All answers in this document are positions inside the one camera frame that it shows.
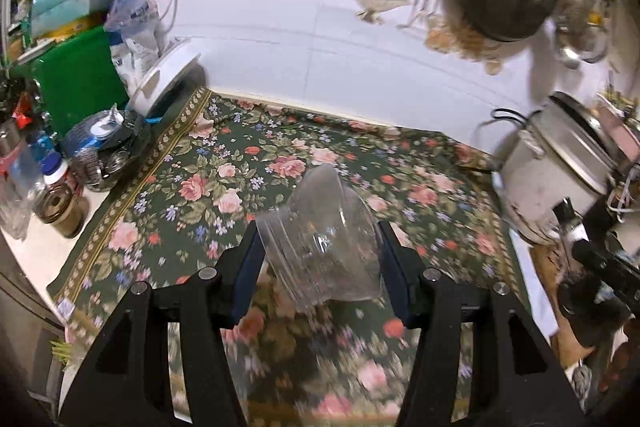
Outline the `clear plastic cup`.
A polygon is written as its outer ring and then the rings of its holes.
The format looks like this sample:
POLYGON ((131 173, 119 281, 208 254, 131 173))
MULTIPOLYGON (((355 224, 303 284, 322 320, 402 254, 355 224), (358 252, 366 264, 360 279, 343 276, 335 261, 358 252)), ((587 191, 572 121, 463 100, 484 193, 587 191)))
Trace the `clear plastic cup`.
POLYGON ((298 312, 381 296, 378 225, 334 167, 310 169, 285 204, 258 215, 256 225, 270 268, 298 312))

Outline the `small white-label dark bottle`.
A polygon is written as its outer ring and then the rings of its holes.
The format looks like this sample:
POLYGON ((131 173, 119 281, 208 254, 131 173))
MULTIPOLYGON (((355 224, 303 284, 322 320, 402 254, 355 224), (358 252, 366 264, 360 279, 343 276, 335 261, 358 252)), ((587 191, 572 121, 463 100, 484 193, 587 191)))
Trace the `small white-label dark bottle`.
POLYGON ((580 241, 589 241, 582 218, 575 211, 572 201, 565 197, 552 208, 559 225, 559 234, 564 251, 573 256, 573 246, 580 241))

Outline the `white rice cooker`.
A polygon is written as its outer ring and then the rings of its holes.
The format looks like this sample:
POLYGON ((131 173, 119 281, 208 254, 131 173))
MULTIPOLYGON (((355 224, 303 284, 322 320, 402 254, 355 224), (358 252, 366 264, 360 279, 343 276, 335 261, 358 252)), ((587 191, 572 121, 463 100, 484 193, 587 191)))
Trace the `white rice cooker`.
POLYGON ((553 208, 568 198, 583 216, 608 195, 620 150, 598 118, 555 91, 530 114, 499 169, 498 194, 509 221, 532 244, 559 239, 553 208))

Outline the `floral green table mat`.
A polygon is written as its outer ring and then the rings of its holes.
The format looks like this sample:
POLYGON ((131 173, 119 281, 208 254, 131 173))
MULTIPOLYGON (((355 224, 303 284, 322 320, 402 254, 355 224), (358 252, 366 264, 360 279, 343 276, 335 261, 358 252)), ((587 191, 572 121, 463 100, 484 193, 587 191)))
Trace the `floral green table mat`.
MULTIPOLYGON (((382 127, 198 89, 96 210, 48 291, 79 362, 134 282, 183 283, 239 243, 311 168, 336 169, 399 242, 456 280, 526 288, 485 176, 488 157, 435 131, 382 127)), ((298 313, 269 269, 224 332, 253 426, 389 426, 419 335, 386 298, 298 313)))

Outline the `brown jar with lid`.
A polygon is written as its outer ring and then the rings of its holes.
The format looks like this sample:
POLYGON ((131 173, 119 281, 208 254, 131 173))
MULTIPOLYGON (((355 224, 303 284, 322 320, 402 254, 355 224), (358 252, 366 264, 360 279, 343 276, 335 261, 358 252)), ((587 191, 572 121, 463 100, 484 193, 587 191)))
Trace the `brown jar with lid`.
POLYGON ((88 211, 87 197, 78 195, 66 183, 47 185, 34 207, 37 218, 66 239, 72 239, 81 232, 88 211))

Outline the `green box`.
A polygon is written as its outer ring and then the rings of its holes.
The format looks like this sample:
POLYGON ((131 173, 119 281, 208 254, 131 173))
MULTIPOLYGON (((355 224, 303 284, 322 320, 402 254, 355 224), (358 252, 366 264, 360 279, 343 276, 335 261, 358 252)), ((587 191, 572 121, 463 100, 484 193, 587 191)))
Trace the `green box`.
POLYGON ((85 118, 114 105, 124 107, 129 100, 100 26, 56 44, 24 65, 12 66, 10 76, 35 81, 40 106, 59 138, 85 118))

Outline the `white round appliance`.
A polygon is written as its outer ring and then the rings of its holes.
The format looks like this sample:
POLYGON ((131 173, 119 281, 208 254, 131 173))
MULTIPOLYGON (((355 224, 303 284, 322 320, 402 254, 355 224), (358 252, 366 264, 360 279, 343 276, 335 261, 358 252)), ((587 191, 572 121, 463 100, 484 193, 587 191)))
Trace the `white round appliance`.
POLYGON ((174 42, 130 95, 127 108, 149 117, 165 95, 196 65, 200 52, 190 39, 174 42))

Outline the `plastic bag with print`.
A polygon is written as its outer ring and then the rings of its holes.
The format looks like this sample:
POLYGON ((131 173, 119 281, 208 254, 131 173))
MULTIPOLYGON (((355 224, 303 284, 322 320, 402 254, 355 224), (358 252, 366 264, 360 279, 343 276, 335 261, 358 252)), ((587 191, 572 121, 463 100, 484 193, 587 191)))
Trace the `plastic bag with print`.
POLYGON ((113 0, 103 29, 111 61, 132 98, 160 58, 155 31, 160 22, 155 0, 113 0))

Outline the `teal tissue box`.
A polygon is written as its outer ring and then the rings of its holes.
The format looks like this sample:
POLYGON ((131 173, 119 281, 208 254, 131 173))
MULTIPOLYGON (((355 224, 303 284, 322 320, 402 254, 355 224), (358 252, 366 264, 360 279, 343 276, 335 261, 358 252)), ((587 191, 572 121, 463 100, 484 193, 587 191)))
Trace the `teal tissue box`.
POLYGON ((32 38, 93 13, 110 10, 113 0, 34 0, 30 7, 29 28, 32 38))

